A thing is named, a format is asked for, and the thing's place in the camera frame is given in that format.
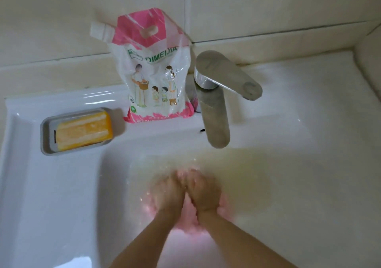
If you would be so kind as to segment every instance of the sink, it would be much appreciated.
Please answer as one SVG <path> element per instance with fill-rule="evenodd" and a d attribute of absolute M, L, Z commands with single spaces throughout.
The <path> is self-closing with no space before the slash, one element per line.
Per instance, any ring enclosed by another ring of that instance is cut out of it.
<path fill-rule="evenodd" d="M 378 263 L 381 110 L 352 53 L 244 71 L 263 96 L 250 102 L 225 93 L 231 141 L 222 150 L 209 145 L 200 114 L 126 124 L 122 85 L 8 99 L 0 166 L 4 267 L 56 267 L 81 257 L 91 259 L 90 268 L 107 267 L 149 223 L 140 197 L 166 163 L 214 171 L 234 223 L 300 267 Z M 46 117 L 94 107 L 111 112 L 117 136 L 109 144 L 41 153 Z M 207 233 L 172 231 L 159 267 L 225 264 Z"/>

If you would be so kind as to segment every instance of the yellow bar soap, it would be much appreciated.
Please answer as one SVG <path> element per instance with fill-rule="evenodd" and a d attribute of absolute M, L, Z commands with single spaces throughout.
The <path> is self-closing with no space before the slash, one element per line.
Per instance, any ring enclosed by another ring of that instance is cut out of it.
<path fill-rule="evenodd" d="M 56 130 L 59 151 L 96 144 L 112 138 L 111 119 L 106 111 L 62 122 Z"/>

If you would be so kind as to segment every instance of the faucet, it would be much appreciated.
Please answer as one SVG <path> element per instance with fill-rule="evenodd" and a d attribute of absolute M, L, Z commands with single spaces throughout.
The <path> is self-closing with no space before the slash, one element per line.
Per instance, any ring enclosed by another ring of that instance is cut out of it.
<path fill-rule="evenodd" d="M 201 112 L 208 141 L 217 149 L 224 148 L 230 142 L 230 129 L 222 87 L 250 101 L 262 96 L 262 87 L 223 54 L 212 50 L 197 56 L 194 81 L 197 98 L 191 101 L 196 103 L 195 111 Z"/>

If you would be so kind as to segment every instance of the white spout cap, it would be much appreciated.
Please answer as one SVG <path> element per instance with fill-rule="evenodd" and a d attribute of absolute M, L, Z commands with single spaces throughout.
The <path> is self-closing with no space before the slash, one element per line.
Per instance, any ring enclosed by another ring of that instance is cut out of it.
<path fill-rule="evenodd" d="M 90 27 L 90 36 L 111 43 L 114 38 L 115 29 L 110 25 L 101 22 L 92 22 Z"/>

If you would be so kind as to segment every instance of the detergent pouch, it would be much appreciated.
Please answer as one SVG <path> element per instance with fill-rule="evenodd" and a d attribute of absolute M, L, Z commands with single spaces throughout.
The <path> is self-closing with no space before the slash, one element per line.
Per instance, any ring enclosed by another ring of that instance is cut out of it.
<path fill-rule="evenodd" d="M 93 22 L 90 35 L 108 43 L 117 71 L 129 90 L 130 123 L 190 117 L 185 93 L 191 63 L 189 40 L 162 10 L 118 17 L 117 27 Z"/>

